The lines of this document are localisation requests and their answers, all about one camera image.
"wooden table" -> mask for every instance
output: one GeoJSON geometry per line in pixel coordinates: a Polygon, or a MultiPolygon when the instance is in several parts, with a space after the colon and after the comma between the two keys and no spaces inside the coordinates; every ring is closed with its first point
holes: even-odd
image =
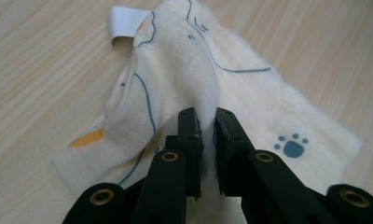
{"type": "MultiPolygon", "coordinates": [[[[286,81],[365,142],[343,181],[373,194],[373,0],[201,0],[286,81]]],[[[0,223],[60,223],[75,198],[53,157],[104,108],[131,56],[113,47],[115,5],[0,1],[0,223]]]]}

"blue paw print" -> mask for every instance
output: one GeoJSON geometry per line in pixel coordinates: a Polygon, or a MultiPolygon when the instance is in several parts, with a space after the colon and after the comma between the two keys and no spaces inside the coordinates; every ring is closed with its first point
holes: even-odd
{"type": "MultiPolygon", "coordinates": [[[[306,145],[309,143],[309,140],[307,138],[299,139],[299,134],[294,133],[292,135],[292,140],[286,141],[285,146],[283,147],[283,152],[285,156],[290,158],[299,158],[302,156],[303,152],[305,151],[305,148],[303,145],[306,145]]],[[[285,137],[280,136],[279,141],[285,142],[285,137]]],[[[279,144],[274,145],[274,148],[280,149],[282,146],[279,144]]]]}

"fabric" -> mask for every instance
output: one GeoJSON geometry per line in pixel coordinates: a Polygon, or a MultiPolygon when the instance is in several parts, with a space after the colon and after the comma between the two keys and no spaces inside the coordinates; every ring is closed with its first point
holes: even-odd
{"type": "Polygon", "coordinates": [[[177,134],[177,113],[191,106],[204,151],[201,198],[188,200],[188,223],[245,221],[239,203],[219,194],[213,143],[218,106],[237,116],[257,149],[277,153],[321,193],[340,181],[361,146],[222,27],[208,7],[168,0],[137,31],[102,115],[55,158],[55,166],[75,196],[104,181],[126,188],[146,175],[166,135],[177,134]]]}

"metal ring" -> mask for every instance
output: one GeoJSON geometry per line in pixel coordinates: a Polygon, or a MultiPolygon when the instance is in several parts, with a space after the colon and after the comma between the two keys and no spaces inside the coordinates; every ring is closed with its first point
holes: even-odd
{"type": "Polygon", "coordinates": [[[362,196],[361,194],[351,190],[351,189],[343,189],[340,191],[341,198],[357,207],[369,207],[370,201],[368,198],[362,196]]]}
{"type": "Polygon", "coordinates": [[[166,152],[164,153],[161,158],[164,161],[176,161],[178,159],[178,154],[174,152],[166,152]]]}
{"type": "Polygon", "coordinates": [[[114,198],[114,191],[111,189],[99,189],[90,196],[90,202],[94,205],[103,205],[109,203],[114,198]],[[98,197],[100,194],[106,194],[106,197],[98,197]]]}
{"type": "Polygon", "coordinates": [[[265,152],[256,153],[256,158],[264,162],[272,162],[274,160],[270,154],[265,153],[265,152]]]}

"orange patch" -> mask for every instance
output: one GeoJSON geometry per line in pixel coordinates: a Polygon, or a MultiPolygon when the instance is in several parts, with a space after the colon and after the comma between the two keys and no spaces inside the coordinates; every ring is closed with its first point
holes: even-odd
{"type": "Polygon", "coordinates": [[[84,147],[89,143],[99,141],[103,138],[103,131],[104,128],[101,128],[97,131],[87,133],[70,144],[70,147],[84,147]]]}
{"type": "Polygon", "coordinates": [[[144,23],[142,22],[142,23],[139,25],[139,27],[137,28],[137,30],[139,31],[139,30],[143,29],[143,27],[144,27],[144,23]]]}

